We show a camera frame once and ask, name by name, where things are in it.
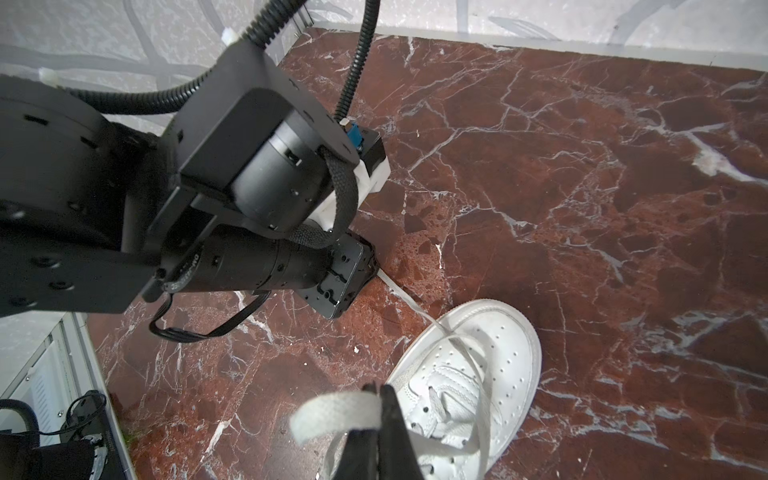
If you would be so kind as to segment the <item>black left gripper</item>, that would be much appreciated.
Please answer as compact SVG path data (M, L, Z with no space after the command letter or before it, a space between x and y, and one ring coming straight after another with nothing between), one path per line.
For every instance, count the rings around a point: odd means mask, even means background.
M357 148L341 124L258 46L240 40L217 60L163 133L167 185L146 240L164 294L291 290L340 317L378 268L351 231ZM330 231L308 217L334 191Z

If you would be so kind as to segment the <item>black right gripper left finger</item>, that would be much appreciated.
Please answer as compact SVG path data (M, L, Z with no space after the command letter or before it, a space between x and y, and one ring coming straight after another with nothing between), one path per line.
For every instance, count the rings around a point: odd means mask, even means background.
M348 432L340 460L332 476L337 480L378 478L378 432L380 430L380 398L375 383L365 384L362 391L373 399L366 401L364 421Z

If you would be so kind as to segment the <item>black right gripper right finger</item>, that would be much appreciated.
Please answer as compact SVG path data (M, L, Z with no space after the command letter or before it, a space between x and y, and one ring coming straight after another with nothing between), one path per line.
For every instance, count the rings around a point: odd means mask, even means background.
M378 433L378 478L423 480L395 389L391 385L382 385L379 398L382 415Z

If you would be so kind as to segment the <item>white shoelace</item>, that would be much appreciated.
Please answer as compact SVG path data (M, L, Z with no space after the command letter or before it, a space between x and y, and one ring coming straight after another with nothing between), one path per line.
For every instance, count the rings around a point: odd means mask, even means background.
M321 479L479 479L491 446L485 349L475 331L433 318L379 277L429 326L381 386L317 396L291 416L294 441L328 436Z

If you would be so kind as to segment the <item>white sneaker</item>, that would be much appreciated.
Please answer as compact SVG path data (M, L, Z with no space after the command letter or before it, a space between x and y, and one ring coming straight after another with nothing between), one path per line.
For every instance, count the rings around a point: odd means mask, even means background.
M308 401L291 433L331 436L323 479L481 479L524 422L541 361L519 310L470 301L432 320L383 385Z

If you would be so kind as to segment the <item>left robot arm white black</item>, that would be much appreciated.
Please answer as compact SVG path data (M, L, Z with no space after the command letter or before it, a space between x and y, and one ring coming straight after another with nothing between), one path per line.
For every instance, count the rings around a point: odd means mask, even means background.
M338 316L365 284L350 232L388 175L260 48L228 47L161 136L60 89L1 79L1 312L120 313L137 297L304 291Z

